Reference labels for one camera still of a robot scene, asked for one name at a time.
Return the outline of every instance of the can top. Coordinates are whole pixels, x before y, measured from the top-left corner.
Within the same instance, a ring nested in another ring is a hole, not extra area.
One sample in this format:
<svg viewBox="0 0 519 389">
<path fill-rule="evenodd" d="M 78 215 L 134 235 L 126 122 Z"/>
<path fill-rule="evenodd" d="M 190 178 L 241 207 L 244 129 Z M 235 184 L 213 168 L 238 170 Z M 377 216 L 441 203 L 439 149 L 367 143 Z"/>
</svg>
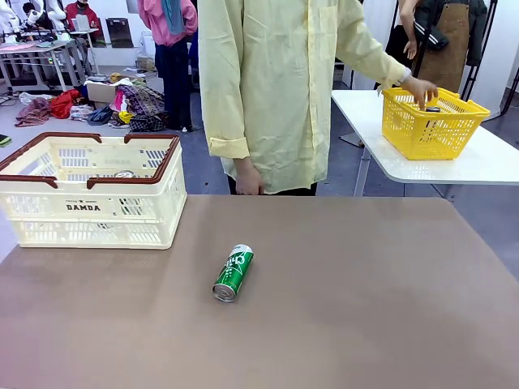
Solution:
<svg viewBox="0 0 519 389">
<path fill-rule="evenodd" d="M 119 172 L 116 172 L 116 174 L 114 174 L 114 177 L 116 177 L 116 178 L 135 178 L 137 176 L 131 170 L 121 170 Z"/>
</svg>

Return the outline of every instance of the yellow shirt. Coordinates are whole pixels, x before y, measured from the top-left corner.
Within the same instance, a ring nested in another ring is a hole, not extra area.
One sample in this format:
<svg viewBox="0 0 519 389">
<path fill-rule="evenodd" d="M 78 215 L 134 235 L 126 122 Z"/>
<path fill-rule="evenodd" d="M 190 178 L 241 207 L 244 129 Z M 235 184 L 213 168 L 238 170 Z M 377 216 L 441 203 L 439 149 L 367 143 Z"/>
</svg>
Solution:
<svg viewBox="0 0 519 389">
<path fill-rule="evenodd" d="M 265 193 L 326 178 L 336 56 L 385 87 L 405 74 L 371 38 L 358 0 L 205 0 L 198 7 L 209 152 L 233 178 L 231 158 L 250 156 Z"/>
</svg>

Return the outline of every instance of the mannequin hand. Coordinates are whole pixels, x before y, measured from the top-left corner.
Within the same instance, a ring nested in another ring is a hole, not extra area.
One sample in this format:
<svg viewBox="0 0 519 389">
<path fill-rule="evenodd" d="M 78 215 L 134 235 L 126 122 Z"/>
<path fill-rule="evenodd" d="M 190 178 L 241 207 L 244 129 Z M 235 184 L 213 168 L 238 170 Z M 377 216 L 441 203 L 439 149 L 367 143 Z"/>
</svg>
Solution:
<svg viewBox="0 0 519 389">
<path fill-rule="evenodd" d="M 416 41 L 409 41 L 405 45 L 404 53 L 407 53 L 407 59 L 411 60 L 416 56 L 418 51 L 418 43 Z"/>
<path fill-rule="evenodd" d="M 431 101 L 432 97 L 438 97 L 438 88 L 433 83 L 424 79 L 416 79 L 412 75 L 401 84 L 401 88 L 414 96 L 414 102 L 418 103 L 422 111 L 425 110 L 426 95 L 427 101 Z"/>
<path fill-rule="evenodd" d="M 236 177 L 236 193 L 238 195 L 254 196 L 264 192 L 263 179 L 258 169 L 252 164 L 251 158 L 234 160 L 238 172 Z"/>
</svg>

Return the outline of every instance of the dark blue pants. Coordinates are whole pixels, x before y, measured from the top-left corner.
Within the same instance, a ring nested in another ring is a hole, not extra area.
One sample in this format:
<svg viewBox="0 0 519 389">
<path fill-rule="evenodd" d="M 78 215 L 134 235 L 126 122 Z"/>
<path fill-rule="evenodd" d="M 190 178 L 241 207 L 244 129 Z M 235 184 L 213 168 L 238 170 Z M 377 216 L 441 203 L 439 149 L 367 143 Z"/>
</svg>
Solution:
<svg viewBox="0 0 519 389">
<path fill-rule="evenodd" d="M 173 130 L 191 128 L 191 95 L 187 67 L 186 38 L 168 47 L 155 45 L 155 67 L 164 82 L 165 110 L 168 127 Z"/>
</svg>

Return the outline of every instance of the blue scarf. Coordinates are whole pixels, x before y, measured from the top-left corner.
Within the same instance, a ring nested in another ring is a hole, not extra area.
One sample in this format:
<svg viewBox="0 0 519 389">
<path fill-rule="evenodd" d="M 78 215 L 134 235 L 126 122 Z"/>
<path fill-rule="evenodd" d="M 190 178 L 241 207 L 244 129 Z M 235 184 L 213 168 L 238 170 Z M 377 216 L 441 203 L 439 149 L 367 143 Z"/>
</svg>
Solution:
<svg viewBox="0 0 519 389">
<path fill-rule="evenodd" d="M 181 0 L 161 0 L 169 32 L 173 35 L 179 35 L 186 31 L 180 2 Z"/>
</svg>

